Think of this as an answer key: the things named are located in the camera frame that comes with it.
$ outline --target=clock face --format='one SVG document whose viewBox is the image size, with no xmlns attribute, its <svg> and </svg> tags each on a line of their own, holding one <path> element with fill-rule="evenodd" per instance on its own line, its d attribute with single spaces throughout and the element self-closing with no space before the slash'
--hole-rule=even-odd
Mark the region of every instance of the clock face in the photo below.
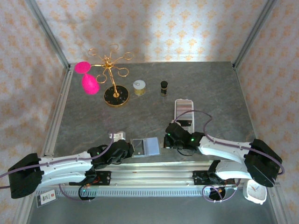
<svg viewBox="0 0 299 224">
<path fill-rule="evenodd" d="M 265 186 L 260 185 L 254 180 L 249 180 L 247 185 L 247 193 L 251 197 L 254 197 L 258 200 L 264 200 L 267 194 L 267 189 Z"/>
</svg>

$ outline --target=small dark bottle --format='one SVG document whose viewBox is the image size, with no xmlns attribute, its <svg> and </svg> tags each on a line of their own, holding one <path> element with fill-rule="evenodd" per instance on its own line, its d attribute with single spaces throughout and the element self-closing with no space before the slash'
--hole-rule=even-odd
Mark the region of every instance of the small dark bottle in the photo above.
<svg viewBox="0 0 299 224">
<path fill-rule="evenodd" d="M 165 97 L 167 95 L 167 85 L 168 83 L 166 81 L 161 82 L 161 96 Z"/>
</svg>

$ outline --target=wallpaper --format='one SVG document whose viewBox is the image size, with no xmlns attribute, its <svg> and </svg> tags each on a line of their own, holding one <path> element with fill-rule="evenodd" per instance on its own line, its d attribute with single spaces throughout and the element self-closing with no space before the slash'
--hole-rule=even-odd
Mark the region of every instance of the wallpaper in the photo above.
<svg viewBox="0 0 299 224">
<path fill-rule="evenodd" d="M 40 153 L 63 78 L 63 66 L 24 0 L 0 1 L 0 173 Z M 0 186 L 9 185 L 8 177 Z M 0 190 L 0 223 L 19 200 Z"/>
<path fill-rule="evenodd" d="M 37 0 L 70 63 L 90 48 L 133 62 L 234 61 L 267 0 Z"/>
<path fill-rule="evenodd" d="M 283 159 L 279 177 L 299 220 L 299 4 L 279 0 L 238 75 L 257 137 Z"/>
</svg>

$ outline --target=ring holder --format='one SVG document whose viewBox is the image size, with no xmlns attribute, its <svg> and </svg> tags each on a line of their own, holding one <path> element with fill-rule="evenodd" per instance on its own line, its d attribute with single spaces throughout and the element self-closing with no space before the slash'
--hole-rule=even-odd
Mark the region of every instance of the ring holder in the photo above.
<svg viewBox="0 0 299 224">
<path fill-rule="evenodd" d="M 88 63 L 88 62 L 79 62 L 78 64 L 76 64 L 74 70 L 79 74 L 84 74 L 84 77 L 82 79 L 82 86 L 87 94 L 95 94 L 100 90 L 99 84 L 105 83 L 107 81 L 108 78 L 107 78 L 107 75 L 105 74 L 105 72 L 108 71 L 108 75 L 112 82 L 112 86 L 109 87 L 105 91 L 104 100 L 108 105 L 117 107 L 117 106 L 121 106 L 121 105 L 125 104 L 128 101 L 129 91 L 127 90 L 126 87 L 115 84 L 111 69 L 116 68 L 118 70 L 117 74 L 119 76 L 126 77 L 129 74 L 129 70 L 127 68 L 118 68 L 115 66 L 115 63 L 120 59 L 131 60 L 134 57 L 134 55 L 131 52 L 127 52 L 122 57 L 119 57 L 115 61 L 112 62 L 111 55 L 113 52 L 115 52 L 118 49 L 118 44 L 113 43 L 113 44 L 110 44 L 109 46 L 110 47 L 115 46 L 114 49 L 110 50 L 109 57 L 104 55 L 104 58 L 102 58 L 100 55 L 97 54 L 98 50 L 95 48 L 91 48 L 87 52 L 88 55 L 90 55 L 90 56 L 99 57 L 104 62 L 103 64 L 90 65 L 90 63 Z M 91 76 L 87 73 L 93 66 L 104 68 L 104 71 L 102 72 L 102 74 L 99 74 L 96 78 L 94 78 L 93 76 Z M 125 70 L 126 74 L 121 75 L 120 70 Z M 105 80 L 100 81 L 99 79 L 101 77 L 105 77 Z"/>
</svg>

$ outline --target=bottle cap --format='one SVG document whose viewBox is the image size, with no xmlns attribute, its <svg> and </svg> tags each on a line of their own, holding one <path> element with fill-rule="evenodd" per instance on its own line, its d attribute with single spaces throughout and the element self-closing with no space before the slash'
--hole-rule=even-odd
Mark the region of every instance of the bottle cap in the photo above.
<svg viewBox="0 0 299 224">
<path fill-rule="evenodd" d="M 167 85 L 168 85 L 168 83 L 166 81 L 161 82 L 161 88 L 166 89 Z"/>
</svg>

